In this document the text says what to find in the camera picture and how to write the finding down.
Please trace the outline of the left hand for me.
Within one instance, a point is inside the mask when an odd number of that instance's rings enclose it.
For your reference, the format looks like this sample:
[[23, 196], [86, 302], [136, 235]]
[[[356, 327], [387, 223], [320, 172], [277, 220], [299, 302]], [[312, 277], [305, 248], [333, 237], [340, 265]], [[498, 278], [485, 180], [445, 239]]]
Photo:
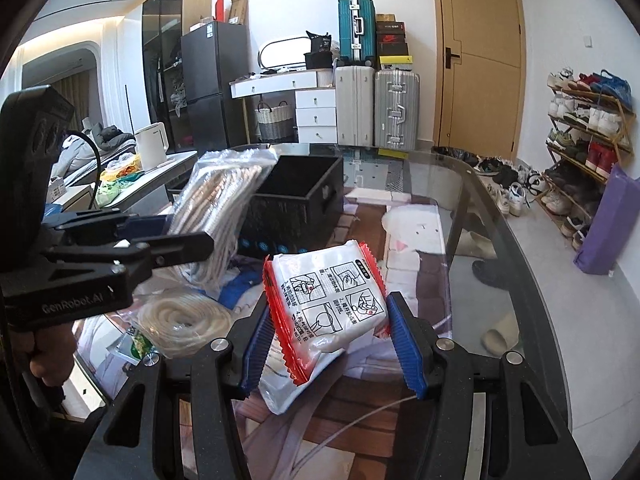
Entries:
[[70, 378], [77, 348], [72, 323], [35, 333], [11, 332], [10, 336], [14, 361], [20, 370], [29, 370], [48, 387], [62, 386]]

